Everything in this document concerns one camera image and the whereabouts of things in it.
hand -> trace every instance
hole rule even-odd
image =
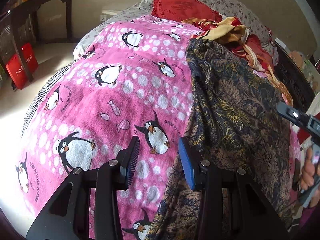
[[[308,187],[313,185],[313,175],[315,172],[320,176],[320,164],[314,166],[311,162],[313,150],[312,147],[307,149],[307,156],[304,162],[304,166],[301,170],[302,174],[300,176],[300,186],[302,189],[307,190]],[[309,207],[312,208],[316,206],[320,199],[320,186],[314,193],[313,197],[311,198]]]

tiled floor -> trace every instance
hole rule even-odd
[[[60,68],[73,60],[76,44],[42,44],[34,48],[39,68],[33,74],[34,81],[27,83],[23,90],[13,91],[11,80],[0,89],[0,207],[16,230],[26,236],[35,217],[25,208],[22,192],[14,188],[12,181],[17,178],[16,154],[20,149],[20,130],[24,116],[32,100]]]

black tool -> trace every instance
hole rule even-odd
[[[277,111],[279,115],[288,119],[311,135],[311,141],[314,143],[312,146],[313,156],[311,162],[313,165],[318,164],[320,156],[320,121],[314,116],[300,112],[283,102],[277,104]],[[299,201],[304,208],[309,206],[312,196],[320,185],[320,177],[317,174],[314,174],[313,179],[313,185],[306,191],[302,190],[298,194],[297,201]]]
[[[191,149],[185,137],[179,140],[179,155],[190,188],[202,191],[194,239],[221,239],[223,188],[228,189],[231,239],[289,239],[278,214],[244,169],[219,169]]]
[[[100,168],[73,169],[36,217],[27,240],[90,239],[91,188],[96,188],[95,239],[122,240],[116,190],[127,190],[131,185],[139,150],[140,140],[133,136],[127,149]]]

cartoon penguin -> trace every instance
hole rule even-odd
[[[47,103],[45,104],[45,107],[44,107],[45,110],[52,110],[59,103],[59,95],[60,95],[59,88],[60,88],[60,85],[53,92],[53,94],[48,98]]]
[[[91,58],[92,56],[94,56],[94,54],[96,54],[96,52],[94,51],[94,45],[93,45],[93,49],[87,51],[87,53],[85,55],[83,55],[82,57],[84,59],[88,59],[88,58]]]
[[[170,36],[171,38],[175,39],[176,41],[181,41],[181,38],[178,34],[175,34],[175,33],[170,33],[170,34],[167,34],[168,36]]]
[[[155,62],[152,62],[153,64],[157,65],[160,72],[167,76],[167,77],[174,77],[175,74],[173,73],[173,70],[171,68],[171,66],[167,63],[167,61],[165,60],[164,58],[164,62],[163,61],[160,61],[158,63],[155,63]]]
[[[16,166],[16,171],[18,173],[18,180],[20,183],[20,188],[24,193],[28,193],[29,191],[29,178],[27,171],[27,153],[26,159],[24,162],[19,163],[18,167]]]
[[[149,227],[151,225],[151,222],[149,221],[149,217],[147,212],[141,208],[143,213],[144,213],[144,218],[143,220],[138,220],[136,222],[134,222],[134,224],[132,225],[132,228],[122,228],[123,231],[129,233],[129,234],[134,234],[134,236],[136,237],[137,240],[144,240]]]
[[[174,27],[176,27],[176,28],[184,28],[184,26],[183,25],[181,25],[181,24],[176,24]]]
[[[101,69],[99,69],[96,72],[96,80],[98,81],[99,85],[102,86],[102,83],[107,84],[116,84],[116,80],[119,76],[120,69],[122,69],[122,66],[105,66]]]
[[[147,121],[144,127],[134,126],[138,131],[144,133],[146,141],[151,148],[151,154],[164,154],[170,148],[170,142],[165,131],[159,124],[156,112],[153,112],[155,113],[154,121]]]
[[[58,146],[58,152],[62,160],[62,164],[67,173],[76,167],[81,167],[84,171],[90,168],[92,159],[92,150],[96,147],[93,140],[74,137],[79,132],[70,133],[63,138]]]
[[[122,40],[125,45],[139,47],[139,42],[142,38],[142,33],[135,33],[134,30],[122,35]]]

red ruffled pillow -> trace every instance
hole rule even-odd
[[[151,15],[176,22],[191,17],[222,21],[222,16],[217,11],[198,0],[154,0]]]

